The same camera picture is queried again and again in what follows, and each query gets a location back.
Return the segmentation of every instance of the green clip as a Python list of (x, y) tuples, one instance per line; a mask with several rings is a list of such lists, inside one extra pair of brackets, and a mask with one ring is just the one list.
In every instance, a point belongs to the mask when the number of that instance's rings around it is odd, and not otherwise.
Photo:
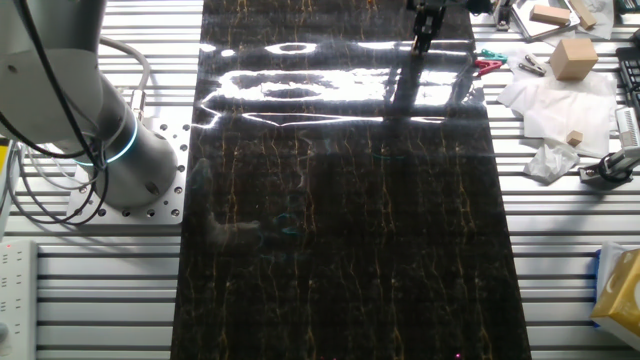
[(507, 63), (507, 57), (505, 55), (494, 53), (493, 51), (489, 51), (487, 49), (482, 49), (481, 53), (486, 60), (502, 61), (503, 64)]

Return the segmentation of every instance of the white power strip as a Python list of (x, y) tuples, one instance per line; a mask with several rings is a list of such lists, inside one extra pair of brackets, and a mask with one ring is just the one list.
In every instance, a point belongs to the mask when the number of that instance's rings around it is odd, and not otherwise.
[(0, 359), (35, 360), (38, 247), (29, 240), (0, 242)]

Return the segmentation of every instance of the black marble board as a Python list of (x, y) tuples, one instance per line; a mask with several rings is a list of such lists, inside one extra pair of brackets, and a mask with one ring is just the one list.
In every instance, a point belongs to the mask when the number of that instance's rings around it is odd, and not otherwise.
[(530, 359), (468, 13), (205, 1), (171, 358)]

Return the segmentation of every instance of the red clip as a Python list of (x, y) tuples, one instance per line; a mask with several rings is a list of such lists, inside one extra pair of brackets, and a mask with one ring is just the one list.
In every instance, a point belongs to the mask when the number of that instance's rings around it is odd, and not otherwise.
[(482, 76), (492, 72), (493, 70), (500, 69), (502, 66), (502, 61), (495, 60), (476, 60), (476, 66), (480, 68), (478, 72), (478, 76)]

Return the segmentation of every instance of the small wooden cube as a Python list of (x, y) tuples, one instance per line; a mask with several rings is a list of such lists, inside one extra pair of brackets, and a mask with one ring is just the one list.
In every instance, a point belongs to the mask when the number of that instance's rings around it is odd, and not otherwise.
[(572, 132), (569, 133), (569, 135), (567, 135), (567, 144), (573, 147), (576, 147), (580, 145), (581, 142), (582, 142), (581, 132), (573, 130)]

